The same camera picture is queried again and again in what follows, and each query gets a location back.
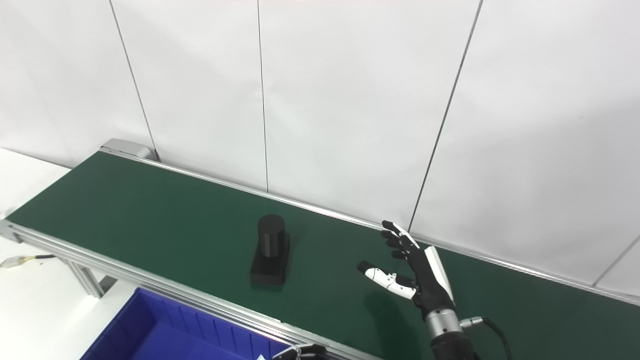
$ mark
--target connector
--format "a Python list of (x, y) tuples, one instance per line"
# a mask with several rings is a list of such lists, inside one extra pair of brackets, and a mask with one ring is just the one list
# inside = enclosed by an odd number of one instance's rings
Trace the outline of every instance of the connector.
[(474, 316), (472, 318), (466, 318), (460, 320), (460, 327), (463, 329), (468, 329), (471, 326), (475, 326), (479, 323), (483, 323), (483, 319), (480, 316)]

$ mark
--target metal leg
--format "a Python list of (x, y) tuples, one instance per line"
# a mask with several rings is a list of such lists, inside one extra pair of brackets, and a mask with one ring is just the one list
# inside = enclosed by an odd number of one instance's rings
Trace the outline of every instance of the metal leg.
[(115, 283), (115, 279), (109, 276), (105, 276), (101, 282), (98, 282), (95, 276), (93, 276), (91, 269), (71, 260), (64, 259), (63, 261), (69, 266), (71, 272), (74, 273), (86, 293), (95, 298), (102, 298), (105, 292)]

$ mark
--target white table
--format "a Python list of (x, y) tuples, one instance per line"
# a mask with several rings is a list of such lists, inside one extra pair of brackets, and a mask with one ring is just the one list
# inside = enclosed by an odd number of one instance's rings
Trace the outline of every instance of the white table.
[[(68, 171), (0, 149), (0, 218)], [(45, 252), (0, 238), (0, 261), (37, 254)], [(118, 281), (98, 300), (86, 294), (58, 259), (0, 268), (0, 359), (79, 359), (134, 289)]]

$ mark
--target blue bin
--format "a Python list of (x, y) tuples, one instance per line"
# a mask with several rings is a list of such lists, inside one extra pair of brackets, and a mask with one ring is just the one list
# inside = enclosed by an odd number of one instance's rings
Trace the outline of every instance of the blue bin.
[(288, 346), (136, 289), (82, 360), (271, 359)]

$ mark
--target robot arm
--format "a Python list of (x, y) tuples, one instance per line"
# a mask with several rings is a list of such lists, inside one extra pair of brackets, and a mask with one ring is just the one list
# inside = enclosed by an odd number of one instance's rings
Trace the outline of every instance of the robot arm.
[(431, 335), (431, 349), (436, 360), (473, 360), (471, 341), (462, 332), (449, 281), (442, 268), (437, 250), (430, 246), (422, 250), (404, 229), (383, 221), (382, 237), (394, 248), (394, 258), (405, 259), (415, 274), (415, 281), (390, 274), (367, 261), (358, 269), (388, 291), (413, 300)]

